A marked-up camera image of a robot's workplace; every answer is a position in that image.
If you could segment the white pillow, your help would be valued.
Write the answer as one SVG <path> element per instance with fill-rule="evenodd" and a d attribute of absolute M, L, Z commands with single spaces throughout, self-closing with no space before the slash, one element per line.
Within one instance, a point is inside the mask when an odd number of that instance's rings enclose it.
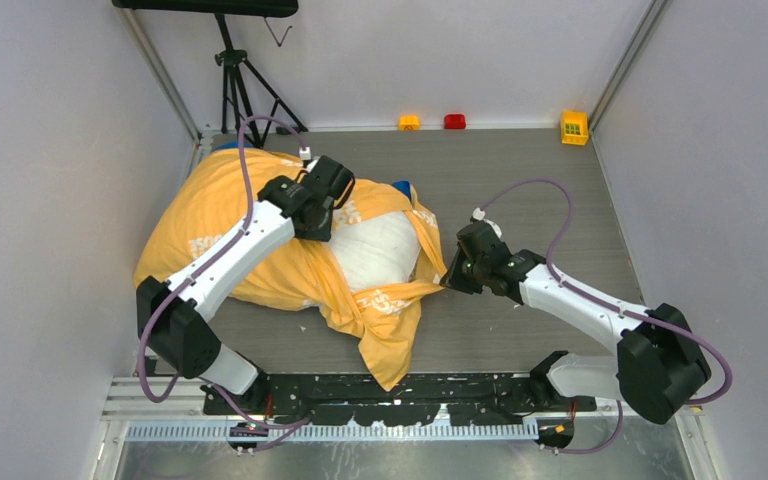
<path fill-rule="evenodd" d="M 328 247 L 353 293 L 409 282 L 420 253 L 416 231 L 403 212 L 340 227 Z"/>

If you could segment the orange pillowcase with white print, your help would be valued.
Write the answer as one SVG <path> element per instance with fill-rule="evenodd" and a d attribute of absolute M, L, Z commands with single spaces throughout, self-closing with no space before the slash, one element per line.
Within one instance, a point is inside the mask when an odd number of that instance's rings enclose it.
<path fill-rule="evenodd" d="M 259 191 L 277 176 L 293 177 L 301 167 L 295 156 L 254 148 L 208 155 L 155 226 L 136 264 L 134 282 L 149 276 L 165 280 L 184 268 L 243 218 L 248 192 Z M 420 203 L 413 186 L 412 194 L 410 202 L 391 184 L 360 179 L 332 221 L 333 234 L 386 213 L 405 213 L 420 243 L 409 282 L 353 293 L 328 247 L 330 240 L 294 239 L 259 264 L 232 290 L 232 297 L 278 310 L 317 308 L 331 329 L 357 338 L 368 371 L 382 388 L 393 388 L 410 368 L 421 301 L 440 290 L 446 270 L 437 219 Z"/>

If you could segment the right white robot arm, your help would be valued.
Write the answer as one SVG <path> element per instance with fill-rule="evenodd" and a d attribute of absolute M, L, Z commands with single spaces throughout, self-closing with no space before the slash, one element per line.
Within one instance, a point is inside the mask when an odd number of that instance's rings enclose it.
<path fill-rule="evenodd" d="M 702 346 L 683 313 L 627 304 L 564 275 L 543 256 L 512 252 L 492 222 L 474 220 L 458 231 L 443 287 L 466 294 L 485 290 L 548 313 L 606 349 L 603 356 L 555 351 L 532 368 L 531 397 L 544 410 L 586 396 L 620 401 L 662 425 L 711 379 Z"/>

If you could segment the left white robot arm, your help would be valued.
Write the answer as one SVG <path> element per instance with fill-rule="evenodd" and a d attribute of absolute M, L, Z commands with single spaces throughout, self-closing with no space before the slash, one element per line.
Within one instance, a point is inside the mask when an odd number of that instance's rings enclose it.
<path fill-rule="evenodd" d="M 240 412 L 258 412 L 267 398 L 259 368 L 224 345 L 209 322 L 245 277 L 293 239 L 326 242 L 335 210 L 356 179 L 341 163 L 321 156 L 293 178 L 277 176 L 249 192 L 243 218 L 204 254 L 166 280 L 137 287 L 139 352 L 152 351 L 177 377 L 201 379 L 228 394 Z"/>

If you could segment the blue cloth piece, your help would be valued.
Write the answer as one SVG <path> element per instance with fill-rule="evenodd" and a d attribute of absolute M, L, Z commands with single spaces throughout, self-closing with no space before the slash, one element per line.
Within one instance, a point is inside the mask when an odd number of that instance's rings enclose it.
<path fill-rule="evenodd" d="M 400 180 L 391 183 L 391 186 L 403 194 L 410 202 L 413 200 L 412 186 L 409 181 Z"/>

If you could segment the small yellow toy block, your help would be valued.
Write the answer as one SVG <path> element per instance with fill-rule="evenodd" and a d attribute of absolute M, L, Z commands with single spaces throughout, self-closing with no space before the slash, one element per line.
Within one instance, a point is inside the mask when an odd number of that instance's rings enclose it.
<path fill-rule="evenodd" d="M 398 119 L 398 129 L 402 131 L 416 131 L 421 128 L 421 122 L 416 115 L 403 115 Z"/>

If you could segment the black tripod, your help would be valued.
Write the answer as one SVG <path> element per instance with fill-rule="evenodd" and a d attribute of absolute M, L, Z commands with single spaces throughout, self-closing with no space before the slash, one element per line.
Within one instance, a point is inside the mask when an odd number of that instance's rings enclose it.
<path fill-rule="evenodd" d="M 246 50 L 234 47 L 226 18 L 223 14 L 214 15 L 223 49 L 214 55 L 214 61 L 222 69 L 221 91 L 221 125 L 222 133 L 229 132 L 229 119 L 234 120 L 234 130 L 242 133 L 243 138 L 253 147 L 263 147 L 272 131 L 289 133 L 288 127 L 278 126 L 274 120 L 267 120 L 264 126 L 259 126 L 256 120 L 246 121 L 255 112 L 246 87 L 242 67 L 248 70 L 254 80 L 262 86 L 272 98 L 269 116 L 275 116 L 278 110 L 283 110 L 290 119 L 290 125 L 299 132 L 307 132 L 307 126 L 265 79 L 260 71 L 250 61 Z"/>

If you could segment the red toy block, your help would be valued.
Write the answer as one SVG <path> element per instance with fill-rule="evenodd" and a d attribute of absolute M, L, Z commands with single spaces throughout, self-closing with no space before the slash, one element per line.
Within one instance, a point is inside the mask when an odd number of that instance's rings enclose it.
<path fill-rule="evenodd" d="M 446 130 L 462 130 L 466 127 L 467 119 L 462 113 L 450 113 L 443 118 L 443 128 Z"/>

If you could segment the yellow green toy block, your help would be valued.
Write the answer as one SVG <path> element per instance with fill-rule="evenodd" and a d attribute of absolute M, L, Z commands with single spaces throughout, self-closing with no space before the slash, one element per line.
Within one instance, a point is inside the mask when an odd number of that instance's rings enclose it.
<path fill-rule="evenodd" d="M 564 110 L 560 118 L 560 141 L 565 145 L 584 146 L 589 140 L 588 116 L 585 112 Z"/>

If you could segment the black panel on tripod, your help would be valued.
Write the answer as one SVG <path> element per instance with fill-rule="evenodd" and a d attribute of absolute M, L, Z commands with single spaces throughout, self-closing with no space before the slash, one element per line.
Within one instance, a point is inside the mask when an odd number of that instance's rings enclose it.
<path fill-rule="evenodd" d="M 112 0 L 117 8 L 287 18 L 299 9 L 297 0 Z"/>

